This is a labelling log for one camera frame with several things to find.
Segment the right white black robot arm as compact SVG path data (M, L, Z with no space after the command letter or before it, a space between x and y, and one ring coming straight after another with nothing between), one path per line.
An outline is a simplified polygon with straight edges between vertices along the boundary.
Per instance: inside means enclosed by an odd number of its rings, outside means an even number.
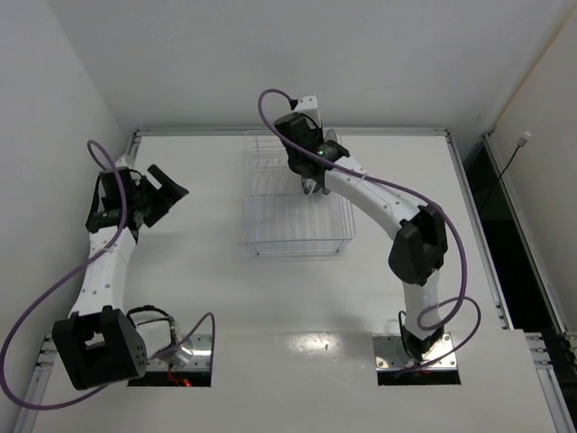
M320 162L330 161L348 171L366 173L336 141L335 134L324 138L317 128L309 125L306 115L284 115L275 121L274 127L297 146L285 146L293 172L349 200L393 241L388 264L402 281L406 306L405 322L400 326L402 343L408 355L421 362L444 332L439 323L438 281L448 245L439 212L403 198L383 185Z

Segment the white plate with dark rim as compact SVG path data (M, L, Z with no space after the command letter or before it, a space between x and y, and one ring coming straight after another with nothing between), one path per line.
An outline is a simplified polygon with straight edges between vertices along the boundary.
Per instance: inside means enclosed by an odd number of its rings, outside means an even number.
M325 141L333 141L335 143L341 143L341 138L339 133L335 129L329 129L325 133Z

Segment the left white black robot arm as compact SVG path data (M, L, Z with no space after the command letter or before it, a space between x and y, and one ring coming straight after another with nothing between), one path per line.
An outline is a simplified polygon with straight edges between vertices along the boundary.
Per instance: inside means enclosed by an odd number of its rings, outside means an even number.
M99 173L86 228L90 264L69 316L52 337L73 387L84 391L145 375L152 355L178 341L162 309L124 308L128 264L142 226L152 227L188 190L157 165Z

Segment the green red rimmed plate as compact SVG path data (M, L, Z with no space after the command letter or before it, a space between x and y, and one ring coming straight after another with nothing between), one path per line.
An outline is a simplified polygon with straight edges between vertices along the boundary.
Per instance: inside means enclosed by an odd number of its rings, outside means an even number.
M314 188L314 193L322 193L324 195L328 195L330 193L329 189L326 189L325 187L322 187L319 184L316 184L315 188Z
M301 180L301 187L302 187L303 193L306 196L309 196L309 195L314 193L314 191L316 189L316 182L314 180L311 180L311 179L303 178Z

